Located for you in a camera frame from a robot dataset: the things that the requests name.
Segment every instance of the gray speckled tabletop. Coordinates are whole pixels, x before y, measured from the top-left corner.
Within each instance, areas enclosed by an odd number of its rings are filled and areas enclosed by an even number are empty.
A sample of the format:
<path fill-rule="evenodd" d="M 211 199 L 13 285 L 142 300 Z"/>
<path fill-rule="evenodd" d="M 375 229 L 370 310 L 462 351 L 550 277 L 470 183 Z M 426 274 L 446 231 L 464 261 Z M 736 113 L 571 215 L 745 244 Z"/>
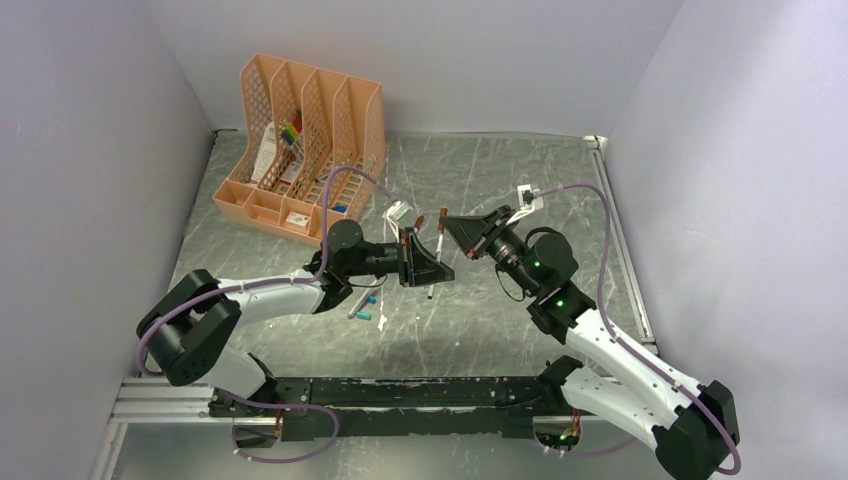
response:
<path fill-rule="evenodd" d="M 186 228 L 174 283 L 196 268 L 231 279 L 283 274 L 302 266 L 315 251 L 232 223 L 218 211 L 212 195 L 241 158 L 246 141 L 238 132 L 219 135 Z M 454 215 L 481 215 L 500 205 L 515 206 L 517 185 L 598 183 L 597 168 L 580 138 L 402 136 L 388 138 L 387 149 L 383 180 L 425 216 L 419 238 L 431 251 L 440 207 Z M 580 264 L 574 281 L 594 298 L 603 240 L 601 202 L 589 190 L 561 192 L 545 202 L 516 232 L 523 237 L 531 228 L 547 225 L 564 233 Z M 391 237 L 381 217 L 387 204 L 381 194 L 372 196 L 361 219 L 366 239 Z M 427 299 L 426 288 L 400 287 L 392 275 L 378 303 L 366 307 L 370 321 L 347 318 L 355 292 L 330 312 L 239 328 L 231 342 L 258 355 L 279 376 L 536 375 L 545 360 L 568 352 L 539 332 L 526 305 L 507 298 L 490 259 L 471 261 L 458 253 L 446 238 L 442 258 L 456 271 L 456 281 L 439 284 L 433 300 Z M 624 275 L 614 250 L 606 275 L 609 312 L 639 338 L 641 327 Z M 516 293 L 516 285 L 504 278 L 507 289 Z M 379 328 L 381 317 L 385 321 Z"/>
<path fill-rule="evenodd" d="M 222 132 L 218 137 L 186 228 L 174 283 L 196 268 L 207 268 L 218 277 L 253 278 L 287 273 L 311 258 L 313 248 L 231 223 L 212 202 L 245 144 L 241 133 Z M 515 187 L 520 184 L 600 183 L 589 148 L 578 138 L 403 136 L 388 138 L 387 145 L 383 179 L 426 216 L 420 238 L 431 250 L 439 207 L 452 214 L 484 214 L 503 204 L 515 205 Z M 533 227 L 548 225 L 564 233 L 580 263 L 574 281 L 594 298 L 603 207 L 593 195 L 572 190 L 546 197 L 545 209 L 522 220 L 516 231 L 523 236 Z M 390 236 L 380 217 L 386 205 L 375 194 L 366 207 L 361 221 L 366 239 L 384 241 Z M 426 288 L 401 288 L 390 276 L 379 294 L 381 302 L 367 307 L 370 321 L 347 318 L 351 298 L 323 314 L 240 328 L 231 341 L 257 354 L 280 376 L 536 375 L 545 360 L 574 355 L 536 329 L 525 305 L 504 295 L 491 260 L 467 260 L 448 239 L 443 259 L 456 271 L 456 281 L 438 285 L 433 300 L 427 299 Z M 616 249 L 608 268 L 609 311 L 618 325 L 640 338 L 634 294 L 626 287 Z M 506 284 L 516 291 L 508 279 Z M 381 313 L 387 319 L 382 329 Z M 598 450 L 626 438 L 612 425 L 593 420 L 578 450 Z M 323 442 L 282 442 L 258 454 L 291 457 Z M 131 425 L 116 478 L 668 478 L 653 452 L 641 444 L 603 459 L 561 459 L 544 455 L 531 441 L 497 435 L 342 438 L 320 457 L 292 465 L 246 462 L 230 454 L 231 448 L 226 426 Z"/>

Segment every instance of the orange desk organizer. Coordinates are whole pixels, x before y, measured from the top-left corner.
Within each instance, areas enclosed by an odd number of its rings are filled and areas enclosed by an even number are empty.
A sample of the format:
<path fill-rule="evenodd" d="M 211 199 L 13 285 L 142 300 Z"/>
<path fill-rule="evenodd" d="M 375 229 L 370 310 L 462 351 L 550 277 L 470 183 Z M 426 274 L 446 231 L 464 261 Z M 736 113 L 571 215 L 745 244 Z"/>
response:
<path fill-rule="evenodd" d="M 318 246 L 321 241 L 321 190 L 326 175 L 340 165 L 361 168 L 379 178 L 386 165 L 383 98 L 380 84 L 269 55 L 255 55 L 241 71 L 247 122 L 247 150 L 215 192 L 224 216 L 275 235 Z M 300 111 L 303 166 L 290 184 L 283 173 L 296 160 L 286 148 L 282 128 Z M 274 122 L 277 153 L 258 183 L 254 162 L 268 123 Z M 350 172 L 330 186 L 327 227 L 358 220 L 374 190 Z M 296 223 L 288 222 L 289 214 Z"/>

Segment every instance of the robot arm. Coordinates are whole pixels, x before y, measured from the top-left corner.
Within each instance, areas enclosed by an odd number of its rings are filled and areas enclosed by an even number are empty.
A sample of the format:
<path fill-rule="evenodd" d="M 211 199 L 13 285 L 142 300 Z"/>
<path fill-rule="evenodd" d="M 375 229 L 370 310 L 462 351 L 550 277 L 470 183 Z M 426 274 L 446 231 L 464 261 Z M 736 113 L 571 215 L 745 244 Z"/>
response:
<path fill-rule="evenodd" d="M 312 278 L 321 264 L 321 250 L 304 269 L 265 279 L 216 279 L 206 270 L 195 270 L 148 313 L 136 333 L 141 338 L 156 319 L 199 295 L 231 287 L 233 292 L 195 305 L 199 318 L 186 311 L 163 324 L 150 337 L 148 351 L 172 385 L 202 382 L 239 397 L 273 402 L 274 376 L 258 358 L 227 345 L 232 332 L 282 315 L 330 310 L 352 293 L 352 276 L 396 273 L 404 286 L 454 279 L 453 270 L 421 245 L 413 228 L 402 229 L 398 238 L 396 243 L 369 243 L 355 221 L 337 222 L 328 233 L 327 268 L 319 280 L 308 283 L 294 283 L 294 279 Z M 245 289 L 257 283 L 265 286 Z"/>
<path fill-rule="evenodd" d="M 525 202 L 532 200 L 531 194 Z M 738 444 L 730 391 L 718 381 L 702 385 L 605 322 L 596 303 L 571 282 L 578 265 L 565 236 L 542 227 L 521 240 L 513 232 L 519 214 L 503 206 L 485 216 L 445 216 L 440 221 L 466 257 L 490 256 L 498 271 L 534 299 L 527 311 L 543 333 L 585 354 L 620 382 L 601 378 L 572 359 L 580 368 L 568 372 L 561 384 L 569 405 L 599 415 L 648 445 L 675 478 L 709 477 L 730 447 L 701 407 Z M 687 392 L 698 394 L 691 398 Z"/>

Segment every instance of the marker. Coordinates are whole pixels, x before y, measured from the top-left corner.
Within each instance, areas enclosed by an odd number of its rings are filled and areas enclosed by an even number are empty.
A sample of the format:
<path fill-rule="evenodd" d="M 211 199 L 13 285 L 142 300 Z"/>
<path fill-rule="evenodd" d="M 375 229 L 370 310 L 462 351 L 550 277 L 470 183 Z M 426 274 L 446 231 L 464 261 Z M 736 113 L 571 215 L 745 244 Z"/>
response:
<path fill-rule="evenodd" d="M 359 296 L 359 300 L 357 300 L 356 303 L 353 304 L 353 307 L 347 312 L 347 318 L 353 318 L 354 316 L 356 316 L 356 312 L 358 312 L 362 308 L 362 306 L 365 305 L 365 302 L 368 301 L 368 297 L 373 296 L 374 292 L 379 290 L 379 288 L 380 280 L 375 278 L 374 281 L 371 283 L 371 286 L 366 288 L 365 291 L 362 292 L 362 295 Z"/>
<path fill-rule="evenodd" d="M 294 125 L 294 128 L 298 133 L 303 131 L 303 117 L 300 115 L 300 110 L 295 112 L 294 118 L 292 119 L 292 125 Z"/>
<path fill-rule="evenodd" d="M 280 136 L 283 137 L 283 140 L 285 140 L 286 143 L 289 144 L 289 146 L 294 145 L 296 137 L 293 137 L 291 132 L 287 128 L 283 128 L 283 131 L 280 132 Z"/>
<path fill-rule="evenodd" d="M 442 217 L 447 216 L 448 209 L 442 207 L 439 210 L 439 243 L 436 244 L 436 261 L 441 261 L 442 259 L 442 243 L 445 239 L 445 226 L 442 224 Z M 432 300 L 433 294 L 436 293 L 436 284 L 431 284 L 430 289 L 427 290 L 427 299 Z"/>
<path fill-rule="evenodd" d="M 286 129 L 284 131 L 288 132 L 288 134 L 295 140 L 297 140 L 297 137 L 300 135 L 300 132 L 298 132 L 291 123 L 286 125 Z"/>

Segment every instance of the white side wall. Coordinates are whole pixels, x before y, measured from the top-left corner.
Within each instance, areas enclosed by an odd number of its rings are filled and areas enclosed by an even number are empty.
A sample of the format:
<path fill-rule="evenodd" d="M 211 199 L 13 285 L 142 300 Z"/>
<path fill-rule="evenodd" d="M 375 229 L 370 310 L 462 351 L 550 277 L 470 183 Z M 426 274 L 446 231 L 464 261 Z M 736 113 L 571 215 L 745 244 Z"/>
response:
<path fill-rule="evenodd" d="M 659 347 L 734 392 L 742 478 L 848 478 L 848 3 L 689 0 L 610 137 Z"/>
<path fill-rule="evenodd" d="M 383 83 L 390 131 L 608 134 L 682 0 L 147 0 L 215 128 L 257 52 Z"/>
<path fill-rule="evenodd" d="M 88 478 L 210 130 L 140 2 L 4 1 L 0 72 L 0 478 Z"/>

